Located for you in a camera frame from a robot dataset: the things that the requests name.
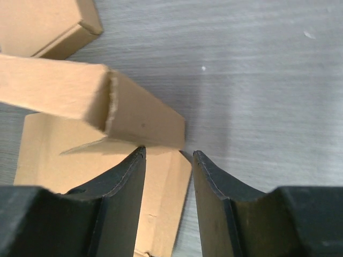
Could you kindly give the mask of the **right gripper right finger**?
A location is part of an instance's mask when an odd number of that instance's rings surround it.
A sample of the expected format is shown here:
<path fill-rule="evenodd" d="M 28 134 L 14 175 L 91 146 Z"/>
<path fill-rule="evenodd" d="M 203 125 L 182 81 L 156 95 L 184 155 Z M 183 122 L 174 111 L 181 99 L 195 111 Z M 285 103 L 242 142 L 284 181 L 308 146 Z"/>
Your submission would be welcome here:
<path fill-rule="evenodd" d="M 264 193 L 193 153 L 203 256 L 342 256 L 342 188 Z"/>

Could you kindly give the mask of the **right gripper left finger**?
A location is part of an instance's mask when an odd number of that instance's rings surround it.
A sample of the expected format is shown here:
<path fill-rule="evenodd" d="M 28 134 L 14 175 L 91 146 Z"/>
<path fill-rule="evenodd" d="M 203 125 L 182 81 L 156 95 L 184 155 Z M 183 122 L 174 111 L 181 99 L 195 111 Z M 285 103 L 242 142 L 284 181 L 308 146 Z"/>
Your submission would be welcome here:
<path fill-rule="evenodd" d="M 133 256 L 145 172 L 138 147 L 65 194 L 2 186 L 1 256 Z"/>

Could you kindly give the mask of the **brown cardboard box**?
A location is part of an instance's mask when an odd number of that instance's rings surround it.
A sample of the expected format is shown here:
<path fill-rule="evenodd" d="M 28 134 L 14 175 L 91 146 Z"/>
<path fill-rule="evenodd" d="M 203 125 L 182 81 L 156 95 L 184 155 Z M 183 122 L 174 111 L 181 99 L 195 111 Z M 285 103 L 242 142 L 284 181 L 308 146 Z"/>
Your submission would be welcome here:
<path fill-rule="evenodd" d="M 63 60 L 103 32 L 94 1 L 1 1 L 1 53 Z"/>
<path fill-rule="evenodd" d="M 1 55 L 1 101 L 32 110 L 16 185 L 65 193 L 144 145 L 134 255 L 171 256 L 191 176 L 180 114 L 106 65 L 8 55 Z"/>

